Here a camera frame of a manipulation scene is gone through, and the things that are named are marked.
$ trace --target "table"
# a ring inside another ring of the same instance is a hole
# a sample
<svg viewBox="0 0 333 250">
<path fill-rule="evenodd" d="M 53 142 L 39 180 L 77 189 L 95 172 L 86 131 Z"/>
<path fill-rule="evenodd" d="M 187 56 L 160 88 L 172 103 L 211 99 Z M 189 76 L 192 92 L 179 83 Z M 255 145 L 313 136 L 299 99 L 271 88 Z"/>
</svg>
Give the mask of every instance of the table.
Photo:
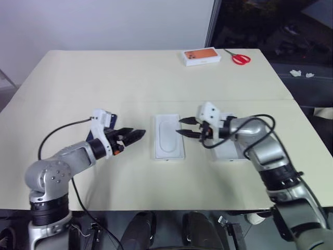
<svg viewBox="0 0 333 250">
<path fill-rule="evenodd" d="M 41 140 L 58 126 L 89 117 L 96 107 L 118 114 L 116 128 L 147 133 L 120 155 L 101 159 L 75 176 L 88 209 L 270 207 L 249 161 L 213 162 L 206 149 L 188 138 L 185 160 L 152 160 L 153 115 L 193 116 L 203 101 L 239 117 L 275 117 L 276 132 L 295 167 L 305 172 L 322 205 L 333 205 L 333 160 L 327 149 L 261 52 L 234 51 L 249 55 L 251 63 L 236 66 L 222 52 L 219 64 L 191 68 L 182 66 L 176 51 L 49 52 L 0 113 L 0 200 L 5 201 L 0 208 L 29 209 L 23 177 L 36 160 Z M 46 142 L 42 157 L 84 140 L 88 131 L 88 123 L 58 131 Z M 69 199 L 70 209 L 81 210 L 71 185 Z"/>
</svg>

